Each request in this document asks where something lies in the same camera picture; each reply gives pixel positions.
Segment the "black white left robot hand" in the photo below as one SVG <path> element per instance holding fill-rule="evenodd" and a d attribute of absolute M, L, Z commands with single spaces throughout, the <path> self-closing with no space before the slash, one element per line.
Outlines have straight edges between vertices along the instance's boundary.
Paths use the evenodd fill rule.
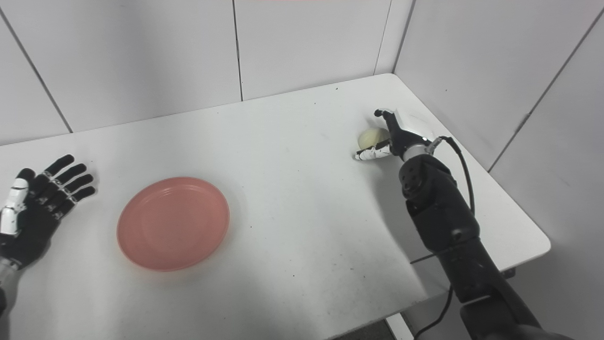
<path fill-rule="evenodd" d="M 47 250 L 51 238 L 79 202 L 95 194 L 93 175 L 64 155 L 36 173 L 23 168 L 1 209 L 1 262 L 22 270 Z"/>

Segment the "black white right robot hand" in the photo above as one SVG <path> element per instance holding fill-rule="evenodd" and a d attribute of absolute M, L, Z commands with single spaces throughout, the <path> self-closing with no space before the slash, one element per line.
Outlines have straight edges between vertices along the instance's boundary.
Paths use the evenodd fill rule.
<path fill-rule="evenodd" d="M 393 110 L 377 109 L 374 116 L 384 119 L 390 137 L 373 146 L 356 151 L 354 159 L 357 161 L 373 161 L 396 156 L 406 162 L 413 157 L 433 153 L 432 141 L 417 133 L 402 129 Z"/>

